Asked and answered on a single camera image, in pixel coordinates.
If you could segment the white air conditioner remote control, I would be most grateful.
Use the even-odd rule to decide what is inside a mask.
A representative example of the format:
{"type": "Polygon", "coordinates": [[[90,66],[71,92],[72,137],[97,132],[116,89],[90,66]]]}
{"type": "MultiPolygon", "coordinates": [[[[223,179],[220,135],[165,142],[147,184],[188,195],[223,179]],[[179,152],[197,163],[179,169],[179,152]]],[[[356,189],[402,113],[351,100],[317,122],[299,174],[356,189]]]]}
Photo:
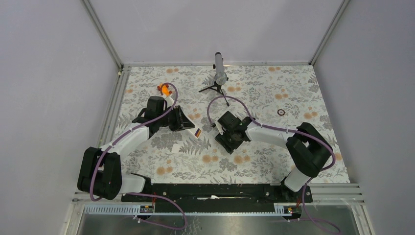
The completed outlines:
{"type": "Polygon", "coordinates": [[[198,138],[196,138],[195,136],[194,136],[194,134],[195,134],[195,132],[196,132],[196,130],[198,129],[198,127],[195,127],[195,128],[190,128],[190,129],[187,129],[186,131],[190,134],[190,136],[191,137],[193,137],[194,139],[198,139],[198,138]]]}

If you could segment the orange battery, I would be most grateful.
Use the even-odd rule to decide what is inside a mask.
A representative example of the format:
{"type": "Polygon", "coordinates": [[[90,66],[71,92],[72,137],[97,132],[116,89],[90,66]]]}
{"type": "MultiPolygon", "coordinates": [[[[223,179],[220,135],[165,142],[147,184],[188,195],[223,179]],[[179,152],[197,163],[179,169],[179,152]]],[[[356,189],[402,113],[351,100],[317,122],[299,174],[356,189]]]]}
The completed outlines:
{"type": "Polygon", "coordinates": [[[202,130],[201,130],[200,128],[198,128],[198,129],[196,130],[196,132],[195,132],[194,136],[195,136],[196,138],[199,138],[199,136],[200,136],[201,132],[202,132],[202,130]]]}

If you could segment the white remote battery cover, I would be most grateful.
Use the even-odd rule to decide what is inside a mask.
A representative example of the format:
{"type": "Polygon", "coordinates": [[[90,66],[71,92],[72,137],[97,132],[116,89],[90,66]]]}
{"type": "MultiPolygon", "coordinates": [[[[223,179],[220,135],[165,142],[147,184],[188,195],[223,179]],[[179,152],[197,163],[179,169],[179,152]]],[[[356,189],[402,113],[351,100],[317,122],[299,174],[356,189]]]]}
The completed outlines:
{"type": "Polygon", "coordinates": [[[179,144],[173,144],[172,145],[171,152],[172,153],[179,153],[180,152],[180,149],[181,149],[181,146],[179,144]]]}

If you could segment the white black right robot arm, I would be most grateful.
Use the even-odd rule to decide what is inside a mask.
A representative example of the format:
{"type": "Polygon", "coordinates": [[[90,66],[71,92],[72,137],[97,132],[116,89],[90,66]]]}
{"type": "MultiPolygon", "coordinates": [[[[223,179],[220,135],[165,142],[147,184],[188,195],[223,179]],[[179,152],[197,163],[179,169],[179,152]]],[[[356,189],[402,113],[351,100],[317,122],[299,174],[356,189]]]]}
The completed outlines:
{"type": "Polygon", "coordinates": [[[215,140],[229,154],[242,143],[250,141],[287,149],[295,167],[282,181],[280,194],[288,202],[299,197],[301,188],[319,175],[334,153],[328,142],[308,122],[289,129],[261,124],[253,117],[240,119],[227,111],[214,122],[213,127],[219,131],[215,140]]]}

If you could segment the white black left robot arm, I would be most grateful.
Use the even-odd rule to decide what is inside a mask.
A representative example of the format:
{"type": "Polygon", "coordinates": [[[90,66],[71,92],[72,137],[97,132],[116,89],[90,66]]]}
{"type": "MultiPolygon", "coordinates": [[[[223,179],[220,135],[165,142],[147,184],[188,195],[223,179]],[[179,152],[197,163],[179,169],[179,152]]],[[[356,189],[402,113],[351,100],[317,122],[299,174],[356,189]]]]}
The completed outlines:
{"type": "Polygon", "coordinates": [[[180,106],[174,104],[172,98],[151,96],[147,106],[119,137],[99,148],[85,150],[77,181],[78,190],[89,193],[94,201],[101,198],[113,200],[119,194],[130,192],[140,201],[148,200],[152,189],[146,184],[146,178],[122,173],[121,162],[163,127],[172,132],[187,130],[195,137],[200,134],[200,129],[180,106]]]}

